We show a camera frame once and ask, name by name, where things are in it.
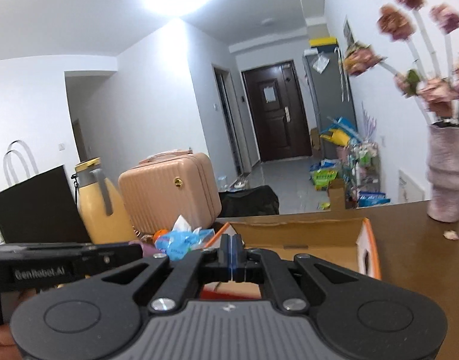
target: wooden table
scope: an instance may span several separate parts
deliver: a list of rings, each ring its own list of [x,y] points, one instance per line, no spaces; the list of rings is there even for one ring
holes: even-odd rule
[[[446,230],[457,231],[459,235],[459,223],[445,224],[432,220],[426,215],[426,204],[418,202],[336,212],[222,218],[218,221],[271,223],[369,218],[378,246],[382,279],[426,295],[442,307],[449,328],[437,360],[459,360],[459,241],[443,237]]]

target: pink suitcase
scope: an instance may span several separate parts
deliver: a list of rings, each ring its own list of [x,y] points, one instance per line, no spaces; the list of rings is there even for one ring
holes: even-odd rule
[[[218,188],[206,154],[168,151],[120,175],[124,205],[136,230],[171,230],[178,216],[192,228],[209,228],[221,212]]]

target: pink vase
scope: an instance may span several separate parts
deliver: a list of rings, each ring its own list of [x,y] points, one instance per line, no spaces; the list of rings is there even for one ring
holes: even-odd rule
[[[459,221],[459,127],[429,126],[428,181],[433,185],[428,215]]]

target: gray floor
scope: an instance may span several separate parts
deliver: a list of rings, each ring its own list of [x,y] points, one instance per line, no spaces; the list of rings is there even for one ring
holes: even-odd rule
[[[310,181],[309,167],[315,161],[305,157],[260,163],[248,176],[250,187],[269,185],[278,195],[280,214],[318,211],[319,203],[329,199],[325,191],[316,191]]]

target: yellow thermos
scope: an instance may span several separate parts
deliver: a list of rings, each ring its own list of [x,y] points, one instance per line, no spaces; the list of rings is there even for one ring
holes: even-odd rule
[[[80,214],[91,241],[106,244],[137,239],[123,200],[103,174],[100,159],[80,163],[75,170]]]

